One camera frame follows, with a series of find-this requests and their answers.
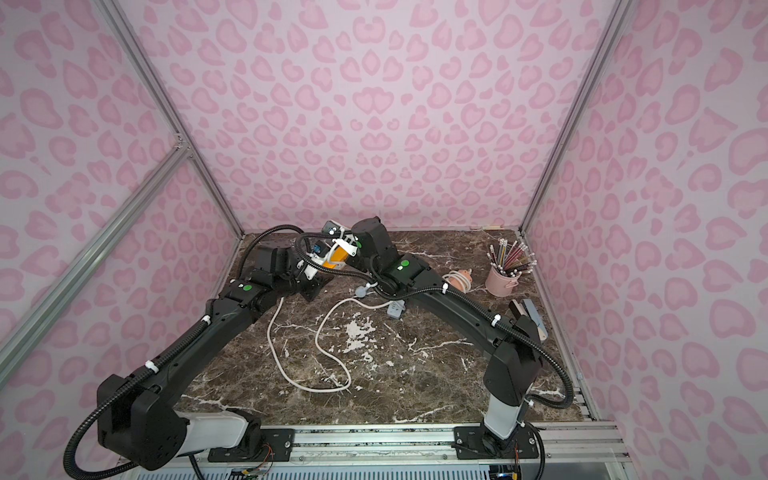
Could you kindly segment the yellow power strip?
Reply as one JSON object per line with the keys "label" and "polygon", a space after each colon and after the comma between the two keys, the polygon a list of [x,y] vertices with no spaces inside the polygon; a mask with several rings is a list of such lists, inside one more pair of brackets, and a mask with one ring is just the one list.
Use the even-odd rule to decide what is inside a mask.
{"label": "yellow power strip", "polygon": [[349,253],[344,248],[334,245],[324,258],[323,266],[329,269],[342,269],[348,257]]}

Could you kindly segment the light blue power strip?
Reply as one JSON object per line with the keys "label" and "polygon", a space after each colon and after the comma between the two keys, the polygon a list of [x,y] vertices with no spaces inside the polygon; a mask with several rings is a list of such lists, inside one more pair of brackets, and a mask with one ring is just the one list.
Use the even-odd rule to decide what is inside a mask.
{"label": "light blue power strip", "polygon": [[392,301],[387,307],[387,315],[393,319],[400,319],[406,311],[404,300]]}

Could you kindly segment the pink power strip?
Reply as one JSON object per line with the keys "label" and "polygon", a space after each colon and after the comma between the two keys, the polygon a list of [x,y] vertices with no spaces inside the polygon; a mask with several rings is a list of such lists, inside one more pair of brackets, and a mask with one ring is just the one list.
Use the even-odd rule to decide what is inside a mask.
{"label": "pink power strip", "polygon": [[470,270],[452,270],[443,276],[443,280],[462,293],[472,289],[472,272]]}

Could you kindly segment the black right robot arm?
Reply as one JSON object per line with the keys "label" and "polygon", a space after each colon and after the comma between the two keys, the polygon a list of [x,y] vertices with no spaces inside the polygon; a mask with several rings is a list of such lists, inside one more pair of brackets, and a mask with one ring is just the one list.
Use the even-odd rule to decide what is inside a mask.
{"label": "black right robot arm", "polygon": [[426,260],[401,253],[377,217],[331,234],[352,271],[383,298],[411,301],[456,329],[483,351],[483,377],[489,393],[482,428],[492,438],[509,439],[532,403],[565,410],[575,392],[567,370],[542,346],[536,323],[520,314],[498,314],[452,286]]}

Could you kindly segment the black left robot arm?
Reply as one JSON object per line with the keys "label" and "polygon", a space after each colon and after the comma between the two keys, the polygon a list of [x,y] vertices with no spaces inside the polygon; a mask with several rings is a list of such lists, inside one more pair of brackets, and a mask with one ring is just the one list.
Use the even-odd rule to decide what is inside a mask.
{"label": "black left robot arm", "polygon": [[[136,467],[157,470],[179,456],[206,451],[218,460],[269,459],[260,419],[238,408],[205,417],[175,406],[194,378],[240,333],[280,299],[301,295],[313,300],[329,281],[319,273],[331,256],[329,246],[292,226],[291,247],[264,249],[260,242],[281,231],[271,228],[246,248],[256,256],[249,273],[240,272],[206,303],[203,316],[169,347],[130,375],[112,375],[97,389],[97,406],[78,426],[63,453],[63,468],[73,479],[105,479]],[[77,449],[90,428],[100,446],[120,455],[122,465],[87,471]]]}

